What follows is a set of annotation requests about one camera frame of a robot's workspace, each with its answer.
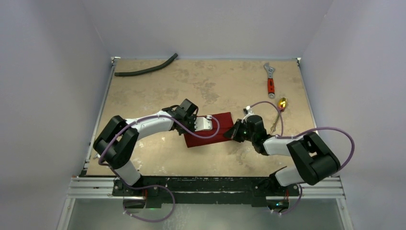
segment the silver wrench head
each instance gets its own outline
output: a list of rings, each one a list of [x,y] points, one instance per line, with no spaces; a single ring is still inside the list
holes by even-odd
[[[269,66],[269,62],[264,64],[264,68],[268,73],[268,78],[272,78],[272,74],[275,71],[275,69]]]

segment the black hose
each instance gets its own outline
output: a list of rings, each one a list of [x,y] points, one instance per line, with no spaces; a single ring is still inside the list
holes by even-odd
[[[132,77],[132,76],[138,76],[138,75],[142,75],[142,74],[146,74],[146,73],[151,73],[151,72],[165,68],[170,63],[172,63],[177,57],[178,57],[178,54],[175,53],[167,61],[160,64],[159,66],[155,66],[155,67],[151,67],[151,68],[147,68],[147,69],[143,69],[143,70],[139,70],[139,71],[135,71],[135,72],[119,72],[119,73],[114,73],[114,75],[116,77]]]

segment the beige table surface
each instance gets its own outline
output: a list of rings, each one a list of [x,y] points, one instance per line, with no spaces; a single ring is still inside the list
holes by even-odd
[[[284,134],[294,135],[314,127],[300,70],[296,61],[269,61],[275,68],[275,99],[267,93],[267,73],[260,60],[175,60],[168,67],[136,77],[113,77],[96,136],[111,117],[137,118],[180,104],[185,98],[199,107],[199,115],[231,112],[233,122],[243,117],[242,109],[258,101],[276,103],[288,99],[283,115]],[[116,72],[137,71],[156,66],[162,60],[125,60]],[[253,108],[262,116],[267,130],[277,112],[269,104]],[[275,133],[280,133],[280,123]],[[87,175],[112,175],[99,166],[91,153]],[[286,165],[290,157],[263,156],[250,142],[227,141],[187,148],[177,131],[161,132],[136,143],[132,163],[143,175],[181,176],[268,176]]]

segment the black mounting base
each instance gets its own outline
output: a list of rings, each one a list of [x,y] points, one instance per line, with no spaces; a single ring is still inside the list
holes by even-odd
[[[143,176],[136,186],[162,185],[175,196],[177,204],[250,204],[266,207],[267,196],[298,196],[294,185],[272,187],[270,177],[195,177],[195,176]],[[113,196],[142,196],[142,190],[127,188],[120,180],[114,181]],[[170,194],[161,188],[147,189],[146,208],[160,208],[171,204]]]

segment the adjustable wrench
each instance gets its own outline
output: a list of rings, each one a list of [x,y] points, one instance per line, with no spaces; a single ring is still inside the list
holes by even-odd
[[[275,98],[275,86],[273,84],[273,73],[275,69],[269,66],[269,63],[265,63],[264,65],[265,70],[268,73],[268,96],[270,98]]]

